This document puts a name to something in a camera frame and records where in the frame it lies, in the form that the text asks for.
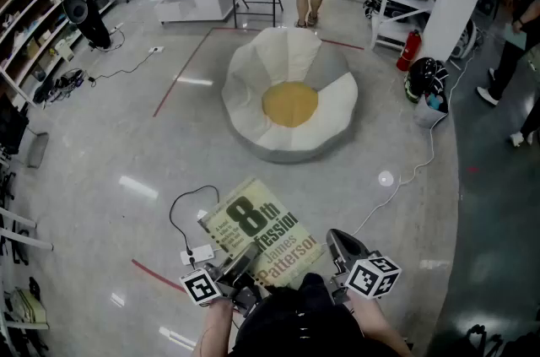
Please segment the flower-shaped white floor cushion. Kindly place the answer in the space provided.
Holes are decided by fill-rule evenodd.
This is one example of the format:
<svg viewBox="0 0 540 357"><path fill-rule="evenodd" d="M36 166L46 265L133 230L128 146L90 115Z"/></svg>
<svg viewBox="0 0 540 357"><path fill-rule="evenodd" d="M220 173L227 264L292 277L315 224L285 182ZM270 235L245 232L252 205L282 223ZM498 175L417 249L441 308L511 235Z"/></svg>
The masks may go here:
<svg viewBox="0 0 540 357"><path fill-rule="evenodd" d="M235 51L221 95L233 133L255 156L297 163L349 130L359 92L338 48L310 30L267 28Z"/></svg>

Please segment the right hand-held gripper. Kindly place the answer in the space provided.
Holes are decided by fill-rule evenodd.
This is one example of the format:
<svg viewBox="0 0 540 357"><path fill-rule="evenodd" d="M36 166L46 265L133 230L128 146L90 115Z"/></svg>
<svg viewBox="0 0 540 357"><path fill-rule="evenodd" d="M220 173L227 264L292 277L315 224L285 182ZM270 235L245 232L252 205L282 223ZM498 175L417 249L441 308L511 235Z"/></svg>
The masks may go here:
<svg viewBox="0 0 540 357"><path fill-rule="evenodd" d="M328 288L336 305L348 301L348 290L367 300L381 298L391 292L402 273L389 257L368 256L366 246L344 231L330 229L327 246L337 267Z"/></svg>

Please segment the white fabric bag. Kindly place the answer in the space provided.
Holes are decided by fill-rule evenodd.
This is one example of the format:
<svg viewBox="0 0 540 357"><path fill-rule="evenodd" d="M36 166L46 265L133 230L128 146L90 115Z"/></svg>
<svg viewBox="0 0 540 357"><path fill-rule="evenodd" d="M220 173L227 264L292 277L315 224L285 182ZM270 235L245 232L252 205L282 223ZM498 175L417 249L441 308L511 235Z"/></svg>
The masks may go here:
<svg viewBox="0 0 540 357"><path fill-rule="evenodd" d="M446 95L429 93L421 95L414 110L414 122L422 128L432 128L448 115L449 106Z"/></svg>

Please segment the black helmet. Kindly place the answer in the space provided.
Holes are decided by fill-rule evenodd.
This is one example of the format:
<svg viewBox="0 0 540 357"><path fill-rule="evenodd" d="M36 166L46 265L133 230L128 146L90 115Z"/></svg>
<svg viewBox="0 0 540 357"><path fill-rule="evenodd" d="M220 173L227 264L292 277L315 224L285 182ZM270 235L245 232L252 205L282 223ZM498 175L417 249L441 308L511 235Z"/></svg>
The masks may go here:
<svg viewBox="0 0 540 357"><path fill-rule="evenodd" d="M417 104L422 95L442 93L448 76L449 73L443 62L431 57L419 58L411 65L404 80L407 98Z"/></svg>

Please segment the person's black clothing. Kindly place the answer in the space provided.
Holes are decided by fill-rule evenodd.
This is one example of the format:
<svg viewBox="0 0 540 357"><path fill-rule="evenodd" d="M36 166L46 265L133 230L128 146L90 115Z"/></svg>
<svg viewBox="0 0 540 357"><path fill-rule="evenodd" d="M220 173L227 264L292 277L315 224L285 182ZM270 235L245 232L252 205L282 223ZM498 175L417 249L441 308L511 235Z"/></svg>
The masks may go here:
<svg viewBox="0 0 540 357"><path fill-rule="evenodd" d="M243 321L228 357L398 357L367 338L322 276L308 273L298 289L273 287Z"/></svg>

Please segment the yellow-green bag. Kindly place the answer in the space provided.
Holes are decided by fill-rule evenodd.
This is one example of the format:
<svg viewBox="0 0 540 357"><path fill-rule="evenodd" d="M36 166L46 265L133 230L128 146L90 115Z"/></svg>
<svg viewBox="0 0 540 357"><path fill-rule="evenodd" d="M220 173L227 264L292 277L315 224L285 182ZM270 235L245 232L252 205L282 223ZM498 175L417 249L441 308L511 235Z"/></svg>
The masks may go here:
<svg viewBox="0 0 540 357"><path fill-rule="evenodd" d="M26 323L47 323L46 309L28 289L16 289L10 296L13 312Z"/></svg>

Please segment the person's right forearm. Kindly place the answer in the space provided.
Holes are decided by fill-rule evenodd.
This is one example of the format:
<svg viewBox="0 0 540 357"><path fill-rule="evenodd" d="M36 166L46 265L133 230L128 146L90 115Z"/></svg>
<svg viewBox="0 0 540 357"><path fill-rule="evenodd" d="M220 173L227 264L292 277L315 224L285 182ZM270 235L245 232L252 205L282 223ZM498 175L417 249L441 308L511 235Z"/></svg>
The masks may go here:
<svg viewBox="0 0 540 357"><path fill-rule="evenodd" d="M354 318L367 338L384 343L400 357L413 357L405 340L387 321L375 299L366 299L352 289L347 290L347 296L354 310Z"/></svg>

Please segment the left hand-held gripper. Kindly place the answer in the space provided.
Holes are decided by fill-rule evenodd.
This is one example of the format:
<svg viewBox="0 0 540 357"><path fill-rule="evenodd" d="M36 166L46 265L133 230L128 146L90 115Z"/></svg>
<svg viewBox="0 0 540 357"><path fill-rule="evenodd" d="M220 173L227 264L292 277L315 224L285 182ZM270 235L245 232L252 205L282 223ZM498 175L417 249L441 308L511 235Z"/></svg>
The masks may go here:
<svg viewBox="0 0 540 357"><path fill-rule="evenodd" d="M228 257L219 267L208 262L182 276L181 287L197 306L224 298L230 300L242 316L248 316L262 302L258 286L247 273L259 254L259 245L250 242L237 256Z"/></svg>

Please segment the beige paperback book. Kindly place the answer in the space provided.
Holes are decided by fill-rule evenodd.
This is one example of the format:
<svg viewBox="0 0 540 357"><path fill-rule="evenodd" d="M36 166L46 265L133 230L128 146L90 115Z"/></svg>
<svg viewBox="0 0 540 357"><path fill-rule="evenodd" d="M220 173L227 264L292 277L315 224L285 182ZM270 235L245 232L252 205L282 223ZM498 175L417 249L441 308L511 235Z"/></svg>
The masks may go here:
<svg viewBox="0 0 540 357"><path fill-rule="evenodd" d="M263 287L291 284L324 253L315 237L257 178L240 184L198 223L231 258L256 244L260 254L248 273Z"/></svg>

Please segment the black monitor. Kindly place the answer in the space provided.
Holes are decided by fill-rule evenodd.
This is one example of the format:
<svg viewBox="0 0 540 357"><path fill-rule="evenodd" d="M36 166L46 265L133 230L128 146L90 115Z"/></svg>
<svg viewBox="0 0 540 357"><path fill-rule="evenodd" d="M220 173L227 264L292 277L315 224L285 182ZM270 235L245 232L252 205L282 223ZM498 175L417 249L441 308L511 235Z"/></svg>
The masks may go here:
<svg viewBox="0 0 540 357"><path fill-rule="evenodd" d="M19 152L24 132L29 119L23 115L9 100L6 94L0 96L0 147L6 154Z"/></svg>

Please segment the white round device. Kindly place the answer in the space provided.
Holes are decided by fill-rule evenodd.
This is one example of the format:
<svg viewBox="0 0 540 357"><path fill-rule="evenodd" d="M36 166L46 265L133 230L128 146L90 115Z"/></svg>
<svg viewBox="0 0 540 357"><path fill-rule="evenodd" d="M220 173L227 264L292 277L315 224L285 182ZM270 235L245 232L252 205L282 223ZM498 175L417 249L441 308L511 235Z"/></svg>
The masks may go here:
<svg viewBox="0 0 540 357"><path fill-rule="evenodd" d="M476 46L478 39L478 27L472 19L467 21L467 25L456 45L451 52L451 58L463 59Z"/></svg>

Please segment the person's left forearm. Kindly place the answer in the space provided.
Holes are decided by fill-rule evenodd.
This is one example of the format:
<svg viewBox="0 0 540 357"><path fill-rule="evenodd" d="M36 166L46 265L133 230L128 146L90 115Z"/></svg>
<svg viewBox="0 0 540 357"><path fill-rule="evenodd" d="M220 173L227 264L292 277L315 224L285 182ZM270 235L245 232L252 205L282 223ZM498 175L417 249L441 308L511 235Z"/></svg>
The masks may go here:
<svg viewBox="0 0 540 357"><path fill-rule="evenodd" d="M191 357L227 357L232 321L232 301L213 300L207 308L202 334Z"/></svg>

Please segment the red fire extinguisher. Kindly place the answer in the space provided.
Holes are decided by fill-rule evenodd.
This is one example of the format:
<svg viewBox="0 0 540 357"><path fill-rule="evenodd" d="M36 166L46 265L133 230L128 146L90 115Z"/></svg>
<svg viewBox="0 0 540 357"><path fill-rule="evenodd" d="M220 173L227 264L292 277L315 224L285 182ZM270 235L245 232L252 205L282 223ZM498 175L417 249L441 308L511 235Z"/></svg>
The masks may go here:
<svg viewBox="0 0 540 357"><path fill-rule="evenodd" d="M408 38L402 49L400 57L397 60L397 68L402 72L410 69L420 47L422 45L422 36L418 30L413 30L408 34Z"/></svg>

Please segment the black covered stand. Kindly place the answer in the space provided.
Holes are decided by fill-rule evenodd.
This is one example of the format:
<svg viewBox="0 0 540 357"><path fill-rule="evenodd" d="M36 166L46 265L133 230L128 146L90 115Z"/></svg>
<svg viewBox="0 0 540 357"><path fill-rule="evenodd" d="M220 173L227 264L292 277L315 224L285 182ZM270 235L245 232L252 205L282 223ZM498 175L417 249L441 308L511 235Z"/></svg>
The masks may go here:
<svg viewBox="0 0 540 357"><path fill-rule="evenodd" d="M91 46L103 50L111 47L109 30L105 27L95 0L62 0L62 8L68 20L77 26Z"/></svg>

